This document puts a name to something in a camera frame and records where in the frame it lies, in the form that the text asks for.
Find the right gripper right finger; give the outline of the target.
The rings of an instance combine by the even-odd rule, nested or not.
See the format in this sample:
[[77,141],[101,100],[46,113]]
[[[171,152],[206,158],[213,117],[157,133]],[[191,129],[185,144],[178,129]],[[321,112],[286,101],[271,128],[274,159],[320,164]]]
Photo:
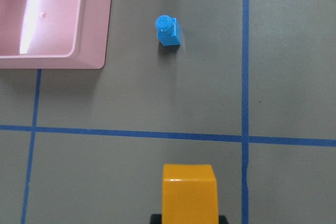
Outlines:
[[227,220],[226,216],[219,215],[218,216],[218,223],[219,224],[228,224],[228,220]]

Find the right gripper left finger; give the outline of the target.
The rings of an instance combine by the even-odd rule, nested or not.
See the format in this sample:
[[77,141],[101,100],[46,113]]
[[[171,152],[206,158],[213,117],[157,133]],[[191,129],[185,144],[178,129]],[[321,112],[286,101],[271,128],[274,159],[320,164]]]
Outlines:
[[150,216],[150,224],[162,224],[162,215],[161,214],[152,214]]

